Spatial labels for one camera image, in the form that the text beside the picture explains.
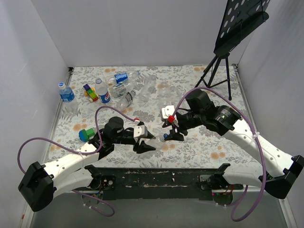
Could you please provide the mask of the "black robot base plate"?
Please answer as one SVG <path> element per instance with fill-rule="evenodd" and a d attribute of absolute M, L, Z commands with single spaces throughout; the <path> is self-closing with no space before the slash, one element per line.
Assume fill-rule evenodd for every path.
<path fill-rule="evenodd" d="M 90 187 L 104 200 L 199 199 L 212 200 L 207 179 L 216 169 L 97 168 L 85 166 Z"/>

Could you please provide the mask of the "Pocari Sweat plastic bottle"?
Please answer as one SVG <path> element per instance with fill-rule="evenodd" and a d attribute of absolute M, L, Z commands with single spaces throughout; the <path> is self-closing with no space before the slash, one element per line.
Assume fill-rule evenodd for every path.
<path fill-rule="evenodd" d="M 60 87 L 59 94 L 66 108 L 68 108 L 71 111 L 77 110 L 78 103 L 75 94 L 70 87 L 65 87 L 65 86 Z"/>

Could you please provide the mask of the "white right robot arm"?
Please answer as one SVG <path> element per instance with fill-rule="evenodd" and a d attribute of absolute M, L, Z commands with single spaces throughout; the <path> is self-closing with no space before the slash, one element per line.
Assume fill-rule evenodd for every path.
<path fill-rule="evenodd" d="M 304 167 L 301 155 L 292 156 L 276 148 L 258 133 L 253 132 L 249 121 L 232 106 L 215 106 L 202 90 L 186 96 L 189 109 L 180 114 L 173 105 L 161 109 L 163 126 L 172 126 L 165 140 L 183 141 L 188 130 L 205 126 L 208 130 L 232 141 L 265 167 L 242 168 L 222 164 L 214 174 L 201 181 L 204 189 L 219 190 L 242 184 L 264 187 L 271 196 L 284 199 Z"/>

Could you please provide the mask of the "Pocari Sweat cap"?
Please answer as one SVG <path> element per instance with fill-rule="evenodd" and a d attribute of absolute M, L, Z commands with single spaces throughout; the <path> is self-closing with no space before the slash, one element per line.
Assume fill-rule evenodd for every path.
<path fill-rule="evenodd" d="M 65 83 L 63 83 L 63 82 L 60 82 L 60 83 L 58 84 L 58 87 L 59 87 L 60 89 L 65 89 L 66 85 L 65 85 Z"/>

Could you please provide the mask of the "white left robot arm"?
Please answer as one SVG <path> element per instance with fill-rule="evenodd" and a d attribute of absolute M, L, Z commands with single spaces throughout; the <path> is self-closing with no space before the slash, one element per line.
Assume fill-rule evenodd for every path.
<path fill-rule="evenodd" d="M 112 117 L 103 129 L 76 153 L 70 153 L 45 164 L 32 163 L 24 174 L 18 190 L 33 212 L 44 209 L 53 198 L 77 188 L 96 190 L 102 173 L 92 164 L 114 151 L 115 144 L 132 145 L 137 154 L 153 151 L 144 139 L 152 139 L 147 126 L 135 120 L 134 127 L 125 129 L 120 117 Z"/>

